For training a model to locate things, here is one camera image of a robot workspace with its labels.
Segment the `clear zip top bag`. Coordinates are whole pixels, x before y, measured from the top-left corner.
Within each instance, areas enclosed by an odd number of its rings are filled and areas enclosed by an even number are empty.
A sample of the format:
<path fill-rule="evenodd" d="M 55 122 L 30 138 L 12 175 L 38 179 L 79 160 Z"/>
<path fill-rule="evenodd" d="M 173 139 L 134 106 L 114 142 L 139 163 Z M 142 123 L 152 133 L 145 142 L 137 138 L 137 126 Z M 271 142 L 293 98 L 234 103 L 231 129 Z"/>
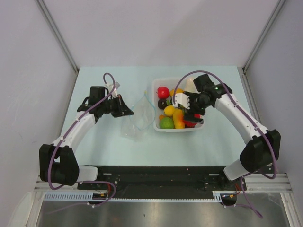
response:
<path fill-rule="evenodd" d="M 131 108 L 134 115 L 127 116 L 121 126 L 121 136 L 133 141 L 140 141 L 148 128 L 155 121 L 155 106 L 148 98 L 147 91 Z"/>

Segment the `red bell pepper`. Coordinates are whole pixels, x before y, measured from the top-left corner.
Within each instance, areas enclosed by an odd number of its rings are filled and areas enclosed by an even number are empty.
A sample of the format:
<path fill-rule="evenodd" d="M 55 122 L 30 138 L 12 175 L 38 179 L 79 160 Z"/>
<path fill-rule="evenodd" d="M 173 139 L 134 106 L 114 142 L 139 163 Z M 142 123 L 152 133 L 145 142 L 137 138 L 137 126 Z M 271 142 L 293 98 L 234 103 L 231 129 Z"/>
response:
<path fill-rule="evenodd" d="M 185 124 L 185 127 L 187 127 L 187 128 L 194 128 L 197 123 L 196 122 L 184 121 L 184 124 Z"/>

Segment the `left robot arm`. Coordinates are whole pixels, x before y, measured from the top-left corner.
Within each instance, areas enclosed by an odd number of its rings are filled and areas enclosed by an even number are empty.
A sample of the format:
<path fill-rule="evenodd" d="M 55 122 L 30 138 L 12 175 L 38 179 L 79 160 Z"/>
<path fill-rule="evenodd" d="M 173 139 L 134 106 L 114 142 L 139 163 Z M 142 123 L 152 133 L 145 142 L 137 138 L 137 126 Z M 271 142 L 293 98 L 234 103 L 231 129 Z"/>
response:
<path fill-rule="evenodd" d="M 105 178 L 95 166 L 79 165 L 75 151 L 87 132 L 105 114 L 114 118 L 133 115 L 118 94 L 119 84 L 92 86 L 89 96 L 84 98 L 77 109 L 74 122 L 69 129 L 51 144 L 44 144 L 39 149 L 40 179 L 53 184 L 72 186 L 88 181 L 94 189 L 101 188 Z"/>

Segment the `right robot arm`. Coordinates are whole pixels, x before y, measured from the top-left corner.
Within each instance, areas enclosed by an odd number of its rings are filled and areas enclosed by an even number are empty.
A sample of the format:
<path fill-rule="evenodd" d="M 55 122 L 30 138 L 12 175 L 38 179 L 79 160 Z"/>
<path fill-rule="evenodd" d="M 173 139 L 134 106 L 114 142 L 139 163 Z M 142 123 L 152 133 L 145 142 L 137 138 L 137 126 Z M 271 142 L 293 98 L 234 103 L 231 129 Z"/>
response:
<path fill-rule="evenodd" d="M 226 166 L 224 174 L 219 176 L 218 184 L 224 190 L 235 185 L 235 180 L 252 174 L 265 166 L 272 164 L 272 175 L 277 175 L 277 160 L 279 159 L 281 135 L 277 130 L 269 130 L 253 118 L 236 99 L 233 91 L 221 80 L 214 84 L 210 73 L 202 72 L 200 76 L 187 83 L 182 93 L 174 95 L 176 104 L 185 108 L 184 120 L 201 122 L 200 116 L 208 107 L 221 112 L 241 135 L 245 148 L 240 157 Z"/>

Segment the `orange yellow mango top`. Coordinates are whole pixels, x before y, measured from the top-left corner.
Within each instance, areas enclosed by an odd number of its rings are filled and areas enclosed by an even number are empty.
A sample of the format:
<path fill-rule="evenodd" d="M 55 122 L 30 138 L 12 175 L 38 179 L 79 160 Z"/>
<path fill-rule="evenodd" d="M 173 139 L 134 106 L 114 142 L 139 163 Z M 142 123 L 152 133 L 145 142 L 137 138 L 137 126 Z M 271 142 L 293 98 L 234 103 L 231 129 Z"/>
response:
<path fill-rule="evenodd" d="M 174 94 L 177 94 L 177 93 L 183 93 L 183 89 L 181 88 L 177 88 L 177 90 L 175 91 L 175 89 L 172 89 L 170 92 L 169 92 L 169 95 L 171 98 L 174 97 Z"/>

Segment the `orange papaya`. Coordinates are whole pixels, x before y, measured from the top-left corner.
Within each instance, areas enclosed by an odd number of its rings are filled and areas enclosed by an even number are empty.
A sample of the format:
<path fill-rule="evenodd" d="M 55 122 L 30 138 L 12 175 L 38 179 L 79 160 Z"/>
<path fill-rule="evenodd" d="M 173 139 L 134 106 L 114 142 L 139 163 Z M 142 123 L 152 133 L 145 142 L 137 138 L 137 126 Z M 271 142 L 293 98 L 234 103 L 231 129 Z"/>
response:
<path fill-rule="evenodd" d="M 177 109 L 173 114 L 173 122 L 175 125 L 175 129 L 184 129 L 185 124 L 183 121 L 183 111 L 181 109 Z"/>

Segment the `yellow lemon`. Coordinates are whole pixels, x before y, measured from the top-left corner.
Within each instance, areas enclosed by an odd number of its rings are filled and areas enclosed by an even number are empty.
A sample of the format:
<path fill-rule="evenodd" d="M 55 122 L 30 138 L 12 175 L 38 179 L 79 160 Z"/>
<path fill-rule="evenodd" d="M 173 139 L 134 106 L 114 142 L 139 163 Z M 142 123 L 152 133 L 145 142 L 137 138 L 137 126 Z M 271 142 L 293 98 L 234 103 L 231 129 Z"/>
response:
<path fill-rule="evenodd" d="M 176 110 L 173 105 L 168 105 L 164 108 L 163 112 L 167 117 L 172 117 Z"/>

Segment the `green lime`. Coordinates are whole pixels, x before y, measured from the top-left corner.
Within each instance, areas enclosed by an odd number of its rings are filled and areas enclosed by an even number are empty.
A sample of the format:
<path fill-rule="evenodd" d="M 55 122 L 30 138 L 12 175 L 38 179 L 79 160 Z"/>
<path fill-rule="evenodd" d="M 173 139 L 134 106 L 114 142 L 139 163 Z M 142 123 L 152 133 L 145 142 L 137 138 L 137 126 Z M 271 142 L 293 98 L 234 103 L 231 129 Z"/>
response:
<path fill-rule="evenodd" d="M 159 126 L 161 129 L 174 129 L 175 125 L 171 118 L 164 117 L 160 120 Z"/>

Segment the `white radish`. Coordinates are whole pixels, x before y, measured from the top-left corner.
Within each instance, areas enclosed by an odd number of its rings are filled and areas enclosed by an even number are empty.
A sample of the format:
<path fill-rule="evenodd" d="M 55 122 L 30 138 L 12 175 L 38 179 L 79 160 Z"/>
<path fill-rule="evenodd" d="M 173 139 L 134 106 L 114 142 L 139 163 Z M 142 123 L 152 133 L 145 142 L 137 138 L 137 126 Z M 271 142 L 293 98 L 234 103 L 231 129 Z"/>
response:
<path fill-rule="evenodd" d="M 194 84 L 194 78 L 193 77 L 188 77 L 186 80 L 186 85 L 184 87 L 184 91 L 190 92 L 190 93 L 197 93 L 197 88 Z"/>

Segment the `dark purple mangosteen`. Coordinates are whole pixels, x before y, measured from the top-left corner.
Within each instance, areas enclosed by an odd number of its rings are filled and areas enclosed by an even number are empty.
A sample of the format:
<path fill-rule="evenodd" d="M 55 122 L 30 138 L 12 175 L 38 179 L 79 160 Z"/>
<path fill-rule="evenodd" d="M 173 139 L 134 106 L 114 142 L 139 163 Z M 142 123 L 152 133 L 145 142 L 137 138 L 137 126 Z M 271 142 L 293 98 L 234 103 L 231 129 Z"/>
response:
<path fill-rule="evenodd" d="M 167 100 L 166 99 L 159 99 L 158 100 L 158 108 L 164 110 L 167 107 Z"/>

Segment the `red apple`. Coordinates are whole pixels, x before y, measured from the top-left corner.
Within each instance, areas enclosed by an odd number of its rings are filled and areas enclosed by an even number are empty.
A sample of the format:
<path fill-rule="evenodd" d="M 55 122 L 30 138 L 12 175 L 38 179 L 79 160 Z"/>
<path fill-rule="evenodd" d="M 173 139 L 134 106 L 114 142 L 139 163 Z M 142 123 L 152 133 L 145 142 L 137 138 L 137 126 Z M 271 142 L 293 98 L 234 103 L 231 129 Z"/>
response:
<path fill-rule="evenodd" d="M 159 99 L 167 99 L 170 96 L 169 89 L 167 87 L 158 87 L 157 95 Z"/>

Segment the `white plastic basket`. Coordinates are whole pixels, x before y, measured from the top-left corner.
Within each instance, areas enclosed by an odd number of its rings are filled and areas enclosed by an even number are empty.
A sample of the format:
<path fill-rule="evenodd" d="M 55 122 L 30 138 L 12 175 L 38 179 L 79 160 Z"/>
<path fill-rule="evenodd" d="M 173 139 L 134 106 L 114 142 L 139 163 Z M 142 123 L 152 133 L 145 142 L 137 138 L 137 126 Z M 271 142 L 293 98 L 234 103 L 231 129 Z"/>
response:
<path fill-rule="evenodd" d="M 202 129 L 203 122 L 189 122 L 183 119 L 185 110 L 172 105 L 174 89 L 178 78 L 160 78 L 152 83 L 152 97 L 156 119 L 154 129 L 159 132 L 190 132 Z"/>

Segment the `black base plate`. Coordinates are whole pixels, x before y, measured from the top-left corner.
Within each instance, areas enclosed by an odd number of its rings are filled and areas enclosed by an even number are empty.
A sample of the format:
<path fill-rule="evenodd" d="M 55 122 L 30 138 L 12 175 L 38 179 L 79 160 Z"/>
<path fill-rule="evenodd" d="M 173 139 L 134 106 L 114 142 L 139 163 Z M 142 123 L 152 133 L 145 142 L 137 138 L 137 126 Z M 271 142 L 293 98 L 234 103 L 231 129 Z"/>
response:
<path fill-rule="evenodd" d="M 246 189 L 239 179 L 229 181 L 223 166 L 98 166 L 95 183 L 82 183 L 79 190 L 106 190 L 107 184 L 116 187 L 111 194 L 118 197 L 196 199 L 214 188 L 238 193 Z"/>

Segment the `aluminium front rail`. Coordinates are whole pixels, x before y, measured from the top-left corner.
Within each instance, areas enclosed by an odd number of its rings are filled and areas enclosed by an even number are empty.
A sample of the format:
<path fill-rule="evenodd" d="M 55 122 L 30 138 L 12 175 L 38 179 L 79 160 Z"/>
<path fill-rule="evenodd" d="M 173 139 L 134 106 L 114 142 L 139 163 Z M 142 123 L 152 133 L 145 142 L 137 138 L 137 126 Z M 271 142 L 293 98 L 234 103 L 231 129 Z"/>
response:
<path fill-rule="evenodd" d="M 252 174 L 244 178 L 247 193 L 291 193 L 293 192 L 287 174 L 277 174 L 275 179 L 268 179 L 262 174 Z M 48 183 L 37 179 L 34 186 L 35 192 L 93 192 L 95 190 L 79 190 L 77 184 L 64 186 L 58 190 L 51 190 Z M 235 186 L 231 190 L 219 190 L 217 187 L 210 190 L 213 192 L 235 192 Z"/>

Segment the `left aluminium frame post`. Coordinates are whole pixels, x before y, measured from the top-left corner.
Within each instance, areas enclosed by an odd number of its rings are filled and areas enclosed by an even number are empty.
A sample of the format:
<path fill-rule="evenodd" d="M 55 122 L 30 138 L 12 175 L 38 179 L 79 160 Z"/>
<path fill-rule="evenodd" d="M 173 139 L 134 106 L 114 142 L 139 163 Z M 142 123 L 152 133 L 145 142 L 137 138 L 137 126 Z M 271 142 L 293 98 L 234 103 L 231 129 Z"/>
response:
<path fill-rule="evenodd" d="M 62 50 L 66 60 L 68 61 L 69 65 L 73 69 L 73 71 L 78 75 L 79 73 L 79 67 L 76 64 L 76 61 L 74 60 L 71 51 L 64 40 L 64 37 L 62 36 L 59 27 L 57 26 L 50 10 L 48 9 L 46 3 L 44 0 L 35 0 L 35 3 L 37 4 L 42 16 L 44 17 L 47 25 L 49 26 L 53 36 L 55 37 L 60 49 Z"/>

